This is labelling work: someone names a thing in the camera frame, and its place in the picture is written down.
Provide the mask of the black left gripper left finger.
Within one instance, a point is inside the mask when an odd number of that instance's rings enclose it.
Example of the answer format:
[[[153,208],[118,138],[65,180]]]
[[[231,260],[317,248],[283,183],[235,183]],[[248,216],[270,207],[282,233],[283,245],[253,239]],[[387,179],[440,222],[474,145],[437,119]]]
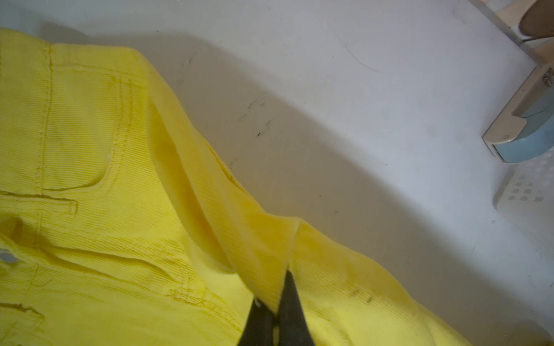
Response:
[[[237,346],[273,346],[274,313],[259,299],[252,306]]]

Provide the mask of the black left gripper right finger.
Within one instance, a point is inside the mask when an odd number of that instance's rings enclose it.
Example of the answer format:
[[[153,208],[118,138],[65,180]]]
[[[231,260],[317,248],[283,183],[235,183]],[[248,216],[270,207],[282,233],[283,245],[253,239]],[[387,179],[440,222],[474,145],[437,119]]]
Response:
[[[290,271],[286,273],[278,307],[278,328],[279,346],[315,346]]]

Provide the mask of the yellow trousers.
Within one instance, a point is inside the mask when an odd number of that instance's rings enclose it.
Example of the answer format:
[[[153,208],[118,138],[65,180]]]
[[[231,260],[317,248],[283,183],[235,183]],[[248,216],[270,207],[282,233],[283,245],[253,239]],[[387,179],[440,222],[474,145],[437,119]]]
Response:
[[[287,271],[315,345],[465,345],[372,259],[267,213],[129,48],[1,30],[1,344],[237,345]]]

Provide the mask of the white plastic perforated basket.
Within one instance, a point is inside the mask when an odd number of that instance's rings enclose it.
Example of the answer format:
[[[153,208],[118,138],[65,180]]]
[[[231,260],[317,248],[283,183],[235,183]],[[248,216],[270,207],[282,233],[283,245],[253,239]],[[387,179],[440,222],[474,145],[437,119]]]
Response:
[[[499,214],[553,257],[553,150],[514,165],[494,198]]]

